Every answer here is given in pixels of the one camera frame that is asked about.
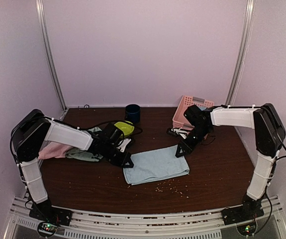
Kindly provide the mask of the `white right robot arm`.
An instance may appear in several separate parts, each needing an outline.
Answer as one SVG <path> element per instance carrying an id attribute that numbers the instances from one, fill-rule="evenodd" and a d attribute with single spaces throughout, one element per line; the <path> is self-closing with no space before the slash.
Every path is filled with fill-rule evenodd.
<path id="1" fill-rule="evenodd" d="M 255 169 L 238 212 L 242 219 L 250 219 L 259 210 L 280 159 L 279 153 L 284 148 L 286 129 L 275 106 L 271 103 L 246 107 L 220 105 L 202 110 L 192 105 L 185 110 L 184 117 L 193 128 L 178 143 L 176 157 L 191 154 L 214 127 L 233 126 L 253 130 L 257 156 Z"/>

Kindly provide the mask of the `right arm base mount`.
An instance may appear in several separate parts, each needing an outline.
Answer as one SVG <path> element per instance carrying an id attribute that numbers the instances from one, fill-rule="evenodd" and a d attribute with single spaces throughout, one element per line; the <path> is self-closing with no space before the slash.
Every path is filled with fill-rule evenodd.
<path id="1" fill-rule="evenodd" d="M 236 225 L 238 233 L 242 236 L 253 236 L 258 229 L 256 219 L 265 213 L 262 208 L 254 211 L 246 210 L 244 206 L 226 207 L 221 211 L 224 225 Z"/>

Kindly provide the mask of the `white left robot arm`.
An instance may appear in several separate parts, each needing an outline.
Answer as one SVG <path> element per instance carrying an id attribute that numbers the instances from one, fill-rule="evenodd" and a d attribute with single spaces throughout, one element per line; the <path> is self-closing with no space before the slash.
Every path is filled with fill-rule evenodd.
<path id="1" fill-rule="evenodd" d="M 112 165 L 132 168 L 131 154 L 119 128 L 108 123 L 102 130 L 85 129 L 49 118 L 33 109 L 10 135 L 10 150 L 28 188 L 35 211 L 44 221 L 55 217 L 55 210 L 45 189 L 39 161 L 65 157 L 66 151 L 78 149 L 102 156 Z"/>

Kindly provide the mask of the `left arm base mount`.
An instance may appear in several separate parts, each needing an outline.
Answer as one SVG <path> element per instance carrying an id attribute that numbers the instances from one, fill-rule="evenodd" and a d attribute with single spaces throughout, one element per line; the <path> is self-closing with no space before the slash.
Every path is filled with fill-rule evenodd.
<path id="1" fill-rule="evenodd" d="M 40 220 L 37 225 L 37 232 L 41 237 L 52 237 L 60 226 L 69 226 L 73 212 L 67 209 L 52 208 L 53 215 L 44 216 L 36 207 L 32 207 L 29 216 Z"/>

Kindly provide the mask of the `light blue towel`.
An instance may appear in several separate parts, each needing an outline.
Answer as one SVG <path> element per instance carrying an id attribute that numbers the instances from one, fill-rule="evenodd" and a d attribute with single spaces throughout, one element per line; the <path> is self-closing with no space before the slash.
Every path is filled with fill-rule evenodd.
<path id="1" fill-rule="evenodd" d="M 188 175 L 189 165 L 185 157 L 175 156 L 176 150 L 174 145 L 132 155 L 134 166 L 123 169 L 126 183 L 133 186 Z"/>

